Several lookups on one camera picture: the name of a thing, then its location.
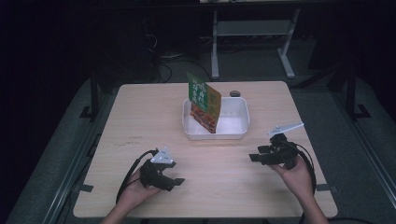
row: white plastic container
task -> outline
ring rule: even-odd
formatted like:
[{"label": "white plastic container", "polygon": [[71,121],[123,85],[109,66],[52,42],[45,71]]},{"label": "white plastic container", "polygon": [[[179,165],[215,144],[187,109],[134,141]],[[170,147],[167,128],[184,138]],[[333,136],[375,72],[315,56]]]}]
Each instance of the white plastic container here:
[{"label": "white plastic container", "polygon": [[189,99],[183,104],[182,123],[184,131],[190,140],[206,139],[241,139],[248,131],[250,118],[248,105],[241,97],[221,97],[221,110],[216,133],[210,133],[191,115]]}]

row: black cable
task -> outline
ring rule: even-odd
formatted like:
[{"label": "black cable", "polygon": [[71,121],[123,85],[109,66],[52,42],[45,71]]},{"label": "black cable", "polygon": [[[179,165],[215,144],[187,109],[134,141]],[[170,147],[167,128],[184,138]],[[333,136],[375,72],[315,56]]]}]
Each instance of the black cable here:
[{"label": "black cable", "polygon": [[210,74],[206,71],[206,69],[198,62],[195,61],[191,61],[191,60],[177,60],[177,61],[170,61],[170,62],[163,62],[164,63],[195,63],[196,65],[200,66],[206,73],[207,78],[209,79],[210,82],[213,81],[212,77],[210,76]]},{"label": "black cable", "polygon": [[205,52],[207,49],[212,49],[212,47],[213,47],[213,40],[212,40],[212,38],[211,37],[208,37],[207,38],[208,40],[204,43],[204,44],[201,44],[199,47],[200,47],[200,51],[201,52]]},{"label": "black cable", "polygon": [[158,77],[158,82],[166,83],[171,79],[171,77],[173,75],[172,68],[170,68],[168,65],[163,64],[163,63],[160,63],[160,65],[169,70],[169,77],[167,79],[163,79],[163,77],[161,76],[161,72],[160,72],[159,77]]},{"label": "black cable", "polygon": [[[309,172],[309,174],[311,176],[312,189],[313,189],[313,193],[315,194],[315,190],[317,188],[317,178],[315,176],[314,162],[313,162],[312,157],[309,154],[308,150],[306,150],[306,148],[302,147],[301,145],[298,145],[298,144],[294,143],[296,146],[301,147],[306,152],[306,154],[308,155],[309,159],[301,150],[299,150],[293,144],[290,144],[289,142],[282,142],[282,143],[284,143],[284,144],[286,144],[286,145],[288,145],[290,147],[295,148],[297,150],[299,156],[301,158],[303,158],[303,160],[304,160],[304,162],[305,162],[305,164],[306,164],[306,166],[308,168],[308,172]],[[361,223],[366,223],[366,224],[374,224],[373,222],[366,221],[366,220],[363,220],[363,219],[360,219],[360,218],[355,218],[355,217],[332,217],[332,218],[328,218],[328,220],[329,220],[329,222],[347,220],[347,221],[355,221],[355,222],[361,222]],[[305,214],[302,213],[302,215],[300,217],[300,220],[299,220],[299,224],[303,224],[304,221],[305,221]]]},{"label": "black cable", "polygon": [[176,59],[180,59],[180,58],[182,58],[184,56],[186,56],[184,53],[180,53],[180,54],[176,54],[176,55],[173,55],[173,56],[162,56],[161,59],[162,59],[163,63],[170,63],[170,62],[172,62],[172,61],[174,61]]},{"label": "black cable", "polygon": [[125,188],[128,188],[128,186],[132,185],[134,182],[136,182],[136,181],[138,181],[138,180],[140,180],[140,177],[137,178],[136,180],[133,180],[131,183],[127,184],[127,185],[125,186]]},{"label": "black cable", "polygon": [[234,54],[242,50],[242,45],[239,43],[234,43],[231,39],[224,39],[222,43],[218,43],[218,52],[224,54]]},{"label": "black cable", "polygon": [[132,165],[131,169],[129,169],[127,175],[124,177],[124,180],[122,181],[122,184],[121,184],[121,186],[120,186],[119,192],[117,193],[116,203],[119,201],[119,198],[120,198],[121,194],[123,193],[123,191],[126,189],[126,187],[128,187],[128,185],[129,185],[129,184],[128,184],[128,180],[129,180],[129,177],[131,176],[131,174],[134,173],[134,169],[136,169],[136,167],[137,167],[137,165],[139,164],[139,162],[140,162],[146,155],[148,155],[149,153],[151,153],[151,154],[154,156],[155,154],[158,153],[158,149],[147,151],[147,152],[143,153],[139,158],[137,158],[136,161],[134,161],[134,164]]},{"label": "black cable", "polygon": [[137,73],[131,71],[127,67],[125,67],[121,62],[116,60],[113,56],[111,56],[107,51],[102,49],[96,41],[94,41],[92,38],[90,38],[91,42],[96,46],[97,49],[99,49],[110,61],[112,61],[114,64],[116,64],[120,69],[124,70],[126,73],[132,74],[134,76],[138,76]]}]

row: dark background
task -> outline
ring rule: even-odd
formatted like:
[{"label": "dark background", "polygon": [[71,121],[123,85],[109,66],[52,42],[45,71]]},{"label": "dark background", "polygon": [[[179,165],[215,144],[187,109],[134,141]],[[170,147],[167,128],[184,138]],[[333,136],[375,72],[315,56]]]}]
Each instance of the dark background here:
[{"label": "dark background", "polygon": [[[147,32],[160,40],[157,54],[162,49],[179,48],[197,57],[198,37],[211,32],[210,26],[204,26],[212,20],[211,13],[204,11],[156,11],[150,16],[144,11],[80,13],[80,8],[95,4],[77,0],[0,1],[0,222],[7,220],[64,111],[91,73],[99,77],[104,91],[121,83],[150,82],[158,55],[147,51]],[[393,119],[395,8],[393,1],[304,7],[294,36],[312,35],[318,40],[313,68],[326,68],[346,52],[354,55],[359,76],[373,87]]]}]

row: black controller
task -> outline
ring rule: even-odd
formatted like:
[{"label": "black controller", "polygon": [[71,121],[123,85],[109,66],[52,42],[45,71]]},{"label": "black controller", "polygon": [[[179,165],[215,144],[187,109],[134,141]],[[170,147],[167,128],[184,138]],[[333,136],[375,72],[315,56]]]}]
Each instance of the black controller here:
[{"label": "black controller", "polygon": [[278,133],[270,139],[270,146],[258,147],[260,154],[249,154],[251,161],[259,161],[262,165],[285,163],[286,169],[292,169],[298,155],[296,144],[288,142],[285,134]]},{"label": "black controller", "polygon": [[171,179],[163,175],[163,170],[166,168],[173,168],[176,163],[173,161],[171,164],[165,163],[152,163],[150,159],[140,168],[140,181],[143,186],[153,186],[159,189],[166,189],[171,191],[174,186],[180,186],[184,178]]}]

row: handheld controller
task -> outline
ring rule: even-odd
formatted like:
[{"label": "handheld controller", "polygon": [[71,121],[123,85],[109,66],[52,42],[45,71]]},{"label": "handheld controller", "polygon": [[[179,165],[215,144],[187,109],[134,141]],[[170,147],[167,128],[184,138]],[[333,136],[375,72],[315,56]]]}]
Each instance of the handheld controller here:
[{"label": "handheld controller", "polygon": [[146,162],[140,168],[139,180],[143,186],[153,186],[159,189],[171,191],[174,186],[180,186],[184,182],[184,178],[171,179],[163,175],[164,169],[173,168],[176,165],[166,147],[162,150],[150,150],[143,153],[143,155],[136,159],[131,169],[128,171],[128,174],[125,176],[120,186],[116,203],[119,201],[121,194],[128,187],[128,185],[134,183],[134,181],[128,183],[129,177],[134,172],[134,169],[136,169],[143,157],[148,154],[151,154],[153,158],[146,160]]},{"label": "handheld controller", "polygon": [[286,169],[292,169],[299,154],[296,144],[288,142],[283,133],[275,134],[270,139],[270,146],[258,147],[259,154],[249,154],[251,161],[259,161],[262,165],[285,163]]}]

